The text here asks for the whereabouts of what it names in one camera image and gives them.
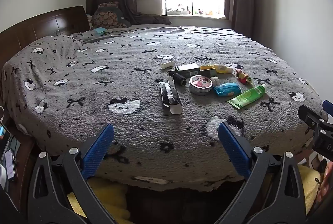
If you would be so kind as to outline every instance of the metal screw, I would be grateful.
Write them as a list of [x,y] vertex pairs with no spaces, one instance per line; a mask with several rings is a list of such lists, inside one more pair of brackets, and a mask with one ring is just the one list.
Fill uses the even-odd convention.
[[75,148],[75,147],[69,149],[69,153],[70,153],[70,154],[76,154],[78,151],[79,151],[79,149],[77,149],[77,148]]
[[292,158],[292,152],[286,152],[286,156],[288,157],[288,158]]
[[263,152],[260,147],[254,147],[253,151],[255,151],[257,154],[261,154]]
[[41,152],[41,153],[39,154],[39,157],[40,157],[40,158],[44,158],[44,157],[46,157],[46,152]]

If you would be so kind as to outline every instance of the green squeeze tube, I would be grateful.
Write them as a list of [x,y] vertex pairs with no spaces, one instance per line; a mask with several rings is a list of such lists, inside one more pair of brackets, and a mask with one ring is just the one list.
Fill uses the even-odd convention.
[[267,89],[266,84],[259,85],[229,100],[228,103],[230,103],[236,108],[245,107],[249,103],[252,103],[257,99],[261,98],[265,94],[266,89]]

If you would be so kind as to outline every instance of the gray blanket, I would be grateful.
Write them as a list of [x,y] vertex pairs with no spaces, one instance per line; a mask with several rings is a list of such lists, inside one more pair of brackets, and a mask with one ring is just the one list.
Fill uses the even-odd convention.
[[[184,111],[162,106],[161,63],[227,64],[242,69],[267,93],[241,110],[212,91],[197,96],[177,87]],[[221,83],[237,82],[234,74]],[[44,37],[2,69],[2,97],[21,131],[60,154],[80,146],[104,123],[115,129],[113,145],[97,175],[156,190],[187,187],[210,191],[238,180],[217,137],[227,121],[238,135],[266,151],[297,153],[312,133],[298,119],[306,104],[326,119],[311,86],[271,49],[231,30],[160,27]],[[242,91],[249,87],[239,83]]]

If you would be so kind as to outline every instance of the headboard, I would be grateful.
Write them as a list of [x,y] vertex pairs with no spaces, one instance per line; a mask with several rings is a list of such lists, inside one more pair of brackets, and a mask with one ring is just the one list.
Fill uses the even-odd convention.
[[24,20],[0,33],[0,69],[17,52],[39,38],[88,30],[83,6],[59,9]]

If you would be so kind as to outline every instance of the blue textured pad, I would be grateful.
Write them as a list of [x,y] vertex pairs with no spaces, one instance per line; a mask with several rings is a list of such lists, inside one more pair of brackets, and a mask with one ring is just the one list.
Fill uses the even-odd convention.
[[114,136],[113,126],[108,124],[83,158],[81,174],[84,179],[94,176]]
[[333,104],[330,101],[325,100],[323,102],[323,110],[333,116]]
[[237,173],[248,179],[251,174],[250,159],[224,123],[219,125],[218,136]]

